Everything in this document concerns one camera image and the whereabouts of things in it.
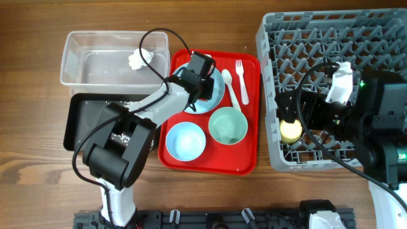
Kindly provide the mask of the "white napkin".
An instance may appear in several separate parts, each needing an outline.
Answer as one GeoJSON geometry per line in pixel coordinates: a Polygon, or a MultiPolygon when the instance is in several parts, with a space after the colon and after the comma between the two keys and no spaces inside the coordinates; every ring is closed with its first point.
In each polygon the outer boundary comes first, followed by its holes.
{"type": "Polygon", "coordinates": [[[133,54],[128,57],[128,64],[132,70],[138,70],[144,66],[147,66],[146,63],[150,63],[154,57],[154,53],[146,49],[136,49],[133,54]]]}

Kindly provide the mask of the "green bowl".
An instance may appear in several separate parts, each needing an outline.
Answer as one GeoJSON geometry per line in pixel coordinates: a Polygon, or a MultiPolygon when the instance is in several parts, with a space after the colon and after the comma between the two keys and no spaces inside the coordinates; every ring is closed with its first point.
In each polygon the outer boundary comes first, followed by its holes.
{"type": "Polygon", "coordinates": [[[210,116],[208,128],[211,137],[216,142],[233,145],[246,136],[249,125],[241,111],[233,107],[223,107],[210,116]]]}

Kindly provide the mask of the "light blue plate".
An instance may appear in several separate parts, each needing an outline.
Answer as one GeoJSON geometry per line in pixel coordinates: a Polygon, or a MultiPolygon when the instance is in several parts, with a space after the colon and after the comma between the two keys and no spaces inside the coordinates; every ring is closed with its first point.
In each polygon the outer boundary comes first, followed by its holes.
{"type": "Polygon", "coordinates": [[[215,67],[211,78],[214,79],[214,90],[211,100],[201,100],[198,99],[194,104],[187,105],[189,93],[184,90],[183,87],[175,84],[173,82],[173,74],[177,73],[178,76],[181,75],[181,71],[187,66],[185,63],[179,66],[175,71],[172,72],[169,78],[165,80],[165,85],[169,88],[167,90],[167,96],[163,98],[158,104],[169,108],[169,113],[171,115],[186,111],[191,114],[202,114],[214,109],[222,100],[225,85],[223,77],[219,70],[215,67]]]}

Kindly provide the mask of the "yellow cup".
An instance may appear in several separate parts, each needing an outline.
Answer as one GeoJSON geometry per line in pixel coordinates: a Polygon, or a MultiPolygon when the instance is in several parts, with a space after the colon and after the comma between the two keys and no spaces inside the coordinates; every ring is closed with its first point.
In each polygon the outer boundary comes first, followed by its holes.
{"type": "Polygon", "coordinates": [[[286,144],[295,143],[302,135],[302,126],[298,120],[288,123],[282,120],[280,123],[281,142],[286,144]]]}

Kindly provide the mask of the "white plastic spoon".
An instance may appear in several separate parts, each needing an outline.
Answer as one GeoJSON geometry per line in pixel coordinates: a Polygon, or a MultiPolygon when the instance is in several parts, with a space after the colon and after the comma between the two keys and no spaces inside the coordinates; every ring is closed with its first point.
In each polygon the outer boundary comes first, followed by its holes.
{"type": "Polygon", "coordinates": [[[238,103],[237,97],[236,97],[235,92],[234,92],[233,87],[232,87],[231,73],[229,72],[229,70],[223,69],[222,72],[221,72],[221,76],[223,77],[224,83],[228,87],[228,91],[230,93],[230,99],[231,99],[232,106],[236,110],[241,111],[240,105],[238,103]]]}

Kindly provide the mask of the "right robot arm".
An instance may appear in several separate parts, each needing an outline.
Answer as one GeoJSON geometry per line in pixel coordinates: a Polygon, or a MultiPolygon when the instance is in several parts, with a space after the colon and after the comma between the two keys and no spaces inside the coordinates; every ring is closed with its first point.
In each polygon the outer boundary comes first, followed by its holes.
{"type": "Polygon", "coordinates": [[[303,89],[278,94],[284,121],[298,120],[310,135],[324,130],[349,141],[369,181],[378,228],[406,228],[406,80],[391,71],[364,71],[353,105],[351,70],[330,67],[327,95],[303,89]]]}

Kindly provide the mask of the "light blue bowl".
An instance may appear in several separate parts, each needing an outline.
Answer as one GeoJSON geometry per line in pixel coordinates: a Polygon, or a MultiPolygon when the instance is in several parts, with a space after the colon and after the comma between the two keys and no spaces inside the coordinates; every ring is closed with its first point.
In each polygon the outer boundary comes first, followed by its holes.
{"type": "Polygon", "coordinates": [[[190,162],[204,152],[206,136],[197,124],[185,121],[169,130],[165,146],[172,158],[180,162],[190,162]]]}

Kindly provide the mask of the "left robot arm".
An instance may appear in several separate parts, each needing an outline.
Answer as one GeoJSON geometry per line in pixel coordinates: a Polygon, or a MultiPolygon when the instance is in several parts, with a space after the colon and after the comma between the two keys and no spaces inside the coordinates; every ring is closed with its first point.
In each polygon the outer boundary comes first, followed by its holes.
{"type": "Polygon", "coordinates": [[[164,78],[158,91],[132,107],[108,104],[97,126],[84,136],[74,152],[85,150],[82,162],[93,177],[89,182],[101,188],[104,226],[124,228],[133,220],[133,185],[146,164],[157,127],[194,109],[196,101],[210,100],[215,69],[214,59],[191,53],[186,67],[164,78]]]}

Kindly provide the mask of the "rice and food scraps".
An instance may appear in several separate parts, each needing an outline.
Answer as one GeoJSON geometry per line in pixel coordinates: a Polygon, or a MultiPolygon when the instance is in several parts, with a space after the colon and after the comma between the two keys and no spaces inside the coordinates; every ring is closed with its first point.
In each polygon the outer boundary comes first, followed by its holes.
{"type": "MultiPolygon", "coordinates": [[[[136,101],[117,101],[117,103],[125,108],[128,108],[130,111],[135,105],[138,105],[138,102],[136,101]]],[[[124,146],[127,146],[130,141],[130,134],[126,134],[124,132],[122,134],[112,133],[111,139],[124,146]]]]}

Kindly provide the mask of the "white plastic fork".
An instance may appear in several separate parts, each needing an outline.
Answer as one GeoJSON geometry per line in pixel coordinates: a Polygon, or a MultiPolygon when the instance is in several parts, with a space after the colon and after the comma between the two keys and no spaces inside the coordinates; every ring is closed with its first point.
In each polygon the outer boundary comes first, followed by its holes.
{"type": "Polygon", "coordinates": [[[243,105],[248,105],[249,96],[244,81],[244,67],[241,60],[236,60],[235,70],[240,80],[240,91],[243,105]]]}

